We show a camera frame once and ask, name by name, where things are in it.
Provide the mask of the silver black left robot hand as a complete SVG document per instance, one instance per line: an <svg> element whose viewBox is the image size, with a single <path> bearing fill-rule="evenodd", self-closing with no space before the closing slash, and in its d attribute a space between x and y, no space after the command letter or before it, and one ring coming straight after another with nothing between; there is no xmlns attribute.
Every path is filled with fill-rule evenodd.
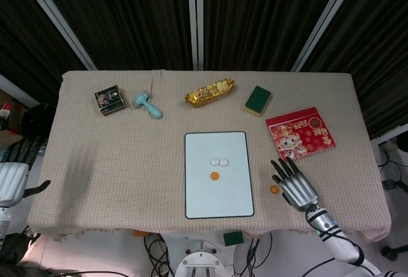
<svg viewBox="0 0 408 277"><path fill-rule="evenodd" d="M38 152L46 146L47 141L45 138L23 138L6 148L1 157L1 207L11 208L23 198L39 194L48 188L50 180L37 187L26 188Z"/></svg>

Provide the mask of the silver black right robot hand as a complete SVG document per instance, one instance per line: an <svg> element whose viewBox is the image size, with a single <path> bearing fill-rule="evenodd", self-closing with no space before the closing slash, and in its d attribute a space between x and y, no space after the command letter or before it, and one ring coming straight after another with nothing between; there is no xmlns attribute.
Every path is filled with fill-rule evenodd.
<svg viewBox="0 0 408 277"><path fill-rule="evenodd" d="M270 160L276 174L272 179L282 190L282 196L297 211L307 212L317 206L319 195L291 158Z"/></svg>

